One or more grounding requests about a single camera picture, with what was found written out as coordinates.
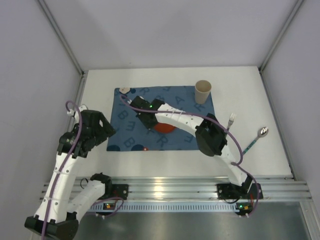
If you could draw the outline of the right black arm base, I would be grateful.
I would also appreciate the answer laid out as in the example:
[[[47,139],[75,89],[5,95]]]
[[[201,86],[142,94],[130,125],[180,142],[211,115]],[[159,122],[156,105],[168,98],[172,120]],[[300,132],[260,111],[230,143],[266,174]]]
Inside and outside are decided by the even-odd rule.
[[[263,199],[262,188],[255,184],[252,177],[247,176],[241,186],[232,183],[219,183],[216,185],[219,200],[256,200]]]

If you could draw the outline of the fork with teal handle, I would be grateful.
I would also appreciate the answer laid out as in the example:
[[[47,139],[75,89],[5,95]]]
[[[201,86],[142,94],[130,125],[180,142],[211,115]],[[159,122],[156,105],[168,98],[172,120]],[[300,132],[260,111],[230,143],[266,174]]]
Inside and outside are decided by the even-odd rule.
[[[235,118],[236,118],[236,114],[235,113],[232,113],[228,119],[228,124],[227,124],[227,130],[229,131],[231,126],[233,125],[234,121],[235,121]]]

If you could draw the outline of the spoon with teal handle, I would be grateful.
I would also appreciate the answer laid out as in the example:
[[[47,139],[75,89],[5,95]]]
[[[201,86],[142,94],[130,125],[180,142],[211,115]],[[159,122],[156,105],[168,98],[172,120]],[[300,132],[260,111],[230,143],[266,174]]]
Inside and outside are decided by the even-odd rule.
[[[265,137],[269,132],[269,128],[264,126],[257,131],[257,136],[251,141],[251,143],[242,151],[242,154],[245,155],[252,146],[261,138]]]

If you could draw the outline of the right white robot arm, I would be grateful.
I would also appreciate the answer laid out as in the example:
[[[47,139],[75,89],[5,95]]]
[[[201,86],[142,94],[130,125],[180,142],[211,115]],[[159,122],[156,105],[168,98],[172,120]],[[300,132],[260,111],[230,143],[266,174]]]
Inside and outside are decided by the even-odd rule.
[[[228,146],[229,136],[238,150],[241,150],[235,137],[223,127],[212,114],[206,116],[188,113],[174,108],[162,100],[154,99],[148,102],[141,96],[127,101],[136,117],[147,128],[151,129],[157,124],[166,124],[191,134],[196,139],[199,151],[216,159],[225,169],[231,188],[242,194],[247,194],[253,184],[253,178],[239,166]]]

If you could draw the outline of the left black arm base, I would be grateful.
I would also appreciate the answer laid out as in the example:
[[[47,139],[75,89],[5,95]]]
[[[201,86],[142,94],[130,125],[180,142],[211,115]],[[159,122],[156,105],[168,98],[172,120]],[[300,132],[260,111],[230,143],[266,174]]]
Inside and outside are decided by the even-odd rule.
[[[105,200],[113,197],[119,197],[123,200],[127,200],[129,194],[128,184],[112,184],[111,186],[103,187],[104,194],[100,196],[98,200]]]

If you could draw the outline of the beige paper cup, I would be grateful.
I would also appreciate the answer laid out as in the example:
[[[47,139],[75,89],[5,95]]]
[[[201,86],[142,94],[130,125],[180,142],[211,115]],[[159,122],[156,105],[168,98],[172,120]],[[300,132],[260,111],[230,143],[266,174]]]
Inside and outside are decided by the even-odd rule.
[[[195,102],[197,104],[204,104],[211,92],[212,85],[207,80],[199,80],[195,84]]]

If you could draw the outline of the red round plate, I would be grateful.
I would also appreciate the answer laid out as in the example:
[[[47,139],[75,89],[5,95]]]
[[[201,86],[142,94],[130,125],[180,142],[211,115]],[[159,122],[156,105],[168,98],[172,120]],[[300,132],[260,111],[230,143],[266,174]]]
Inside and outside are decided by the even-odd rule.
[[[175,130],[175,127],[166,123],[158,123],[154,126],[154,130],[161,134],[169,134]]]

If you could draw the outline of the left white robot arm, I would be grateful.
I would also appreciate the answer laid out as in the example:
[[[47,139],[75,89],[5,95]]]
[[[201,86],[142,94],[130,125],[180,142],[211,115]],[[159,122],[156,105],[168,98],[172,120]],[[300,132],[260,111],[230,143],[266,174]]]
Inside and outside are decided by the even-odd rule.
[[[70,200],[81,161],[94,147],[116,133],[100,111],[84,109],[74,118],[77,122],[72,131],[59,139],[55,167],[42,203],[24,223],[26,229],[42,238],[74,239],[89,208],[112,194],[111,177],[95,173],[85,188]]]

